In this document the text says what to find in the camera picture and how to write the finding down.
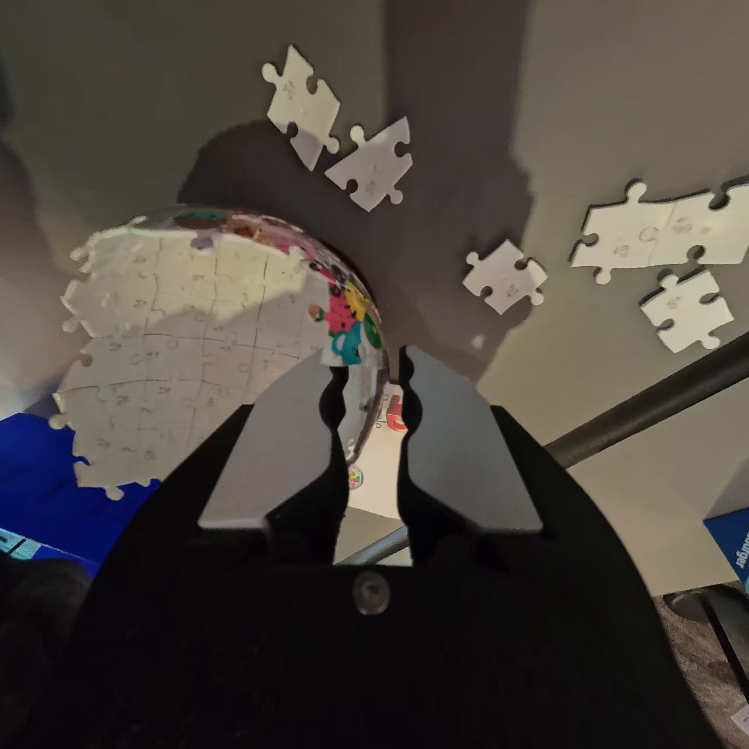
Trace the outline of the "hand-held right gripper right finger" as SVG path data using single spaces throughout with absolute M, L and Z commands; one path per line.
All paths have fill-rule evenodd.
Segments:
M 544 529 L 491 405 L 473 384 L 417 346 L 400 350 L 407 435 L 398 510 L 415 565 L 449 537 L 531 536 Z

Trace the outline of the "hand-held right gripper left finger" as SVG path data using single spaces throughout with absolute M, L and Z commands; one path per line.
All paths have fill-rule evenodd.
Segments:
M 212 532 L 259 532 L 268 546 L 299 538 L 330 565 L 348 504 L 339 425 L 349 368 L 320 353 L 258 397 L 199 517 Z

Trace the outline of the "colourful puzzle ball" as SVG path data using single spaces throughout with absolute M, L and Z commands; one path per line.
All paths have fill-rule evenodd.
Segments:
M 164 481 L 241 405 L 309 357 L 348 369 L 352 463 L 389 380 L 380 314 L 341 254 L 285 220 L 181 205 L 70 253 L 66 332 L 89 341 L 53 394 L 79 488 L 111 501 Z

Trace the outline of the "puzzle instruction sheet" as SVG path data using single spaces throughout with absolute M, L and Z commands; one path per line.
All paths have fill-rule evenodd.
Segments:
M 397 481 L 401 444 L 407 435 L 402 418 L 403 391 L 388 383 L 378 416 L 350 467 L 349 505 L 385 518 L 399 519 Z

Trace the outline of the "white puzzle piece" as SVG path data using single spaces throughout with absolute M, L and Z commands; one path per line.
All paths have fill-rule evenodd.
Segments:
M 348 196 L 363 211 L 373 211 L 384 199 L 400 204 L 403 194 L 396 184 L 411 168 L 413 157 L 410 153 L 398 155 L 396 147 L 410 144 L 408 118 L 400 118 L 371 138 L 356 124 L 350 136 L 356 150 L 329 167 L 325 176 L 344 191 L 355 182 L 356 189 Z
M 532 305 L 545 301 L 541 286 L 548 278 L 540 264 L 525 258 L 523 252 L 505 239 L 485 257 L 471 251 L 465 257 L 469 266 L 462 285 L 498 314 L 504 314 L 522 299 Z
M 719 347 L 716 332 L 735 317 L 712 272 L 704 268 L 683 277 L 669 273 L 659 285 L 640 310 L 666 349 L 680 353 L 695 344 L 707 351 Z
M 332 136 L 332 127 L 340 109 L 340 101 L 330 86 L 317 79 L 313 91 L 308 87 L 314 77 L 312 65 L 293 45 L 289 45 L 282 72 L 266 62 L 262 78 L 274 88 L 267 109 L 267 118 L 283 134 L 294 125 L 296 134 L 290 144 L 304 166 L 311 172 L 323 152 L 336 154 L 339 140 Z

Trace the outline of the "colourful puzzle box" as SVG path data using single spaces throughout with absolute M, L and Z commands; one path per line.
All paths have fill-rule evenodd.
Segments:
M 703 524 L 748 593 L 748 507 L 706 518 Z

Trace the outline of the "strip of joined puzzle pieces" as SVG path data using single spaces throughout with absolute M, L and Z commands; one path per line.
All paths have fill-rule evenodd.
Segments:
M 685 264 L 700 251 L 701 265 L 738 265 L 748 248 L 748 185 L 722 193 L 698 192 L 646 201 L 647 185 L 629 184 L 625 199 L 589 208 L 570 257 L 574 268 L 589 268 L 600 285 L 615 270 Z

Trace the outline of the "blue plastic bin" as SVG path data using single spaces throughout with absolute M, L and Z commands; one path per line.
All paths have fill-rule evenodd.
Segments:
M 78 486 L 73 432 L 18 413 L 1 421 L 2 553 L 19 560 L 68 559 L 95 576 L 140 506 L 160 486 L 126 485 L 110 500 Z

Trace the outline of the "black office chair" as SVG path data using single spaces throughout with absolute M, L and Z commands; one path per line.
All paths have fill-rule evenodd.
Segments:
M 709 625 L 748 701 L 748 597 L 744 587 L 718 584 L 670 593 L 663 600 L 681 618 Z

